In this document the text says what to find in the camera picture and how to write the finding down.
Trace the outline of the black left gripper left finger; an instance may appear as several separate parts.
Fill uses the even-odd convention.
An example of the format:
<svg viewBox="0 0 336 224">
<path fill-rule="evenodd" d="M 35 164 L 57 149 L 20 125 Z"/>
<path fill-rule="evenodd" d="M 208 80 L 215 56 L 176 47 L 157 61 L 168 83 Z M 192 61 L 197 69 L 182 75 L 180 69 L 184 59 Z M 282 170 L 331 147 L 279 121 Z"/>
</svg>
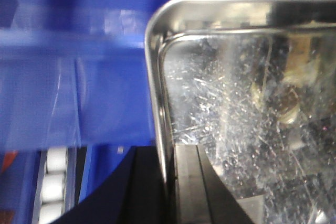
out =
<svg viewBox="0 0 336 224">
<path fill-rule="evenodd" d="M 110 176 L 55 223 L 166 223 L 159 158 L 154 146 L 133 146 Z"/>
</svg>

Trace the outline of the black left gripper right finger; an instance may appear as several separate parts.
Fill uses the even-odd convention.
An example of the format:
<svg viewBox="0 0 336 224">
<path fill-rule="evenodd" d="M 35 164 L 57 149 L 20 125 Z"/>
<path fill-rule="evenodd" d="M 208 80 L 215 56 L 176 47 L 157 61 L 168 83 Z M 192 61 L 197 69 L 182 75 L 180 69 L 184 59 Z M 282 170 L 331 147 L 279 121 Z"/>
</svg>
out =
<svg viewBox="0 0 336 224">
<path fill-rule="evenodd" d="M 258 196 L 236 200 L 201 145 L 174 146 L 175 223 L 259 223 Z"/>
</svg>

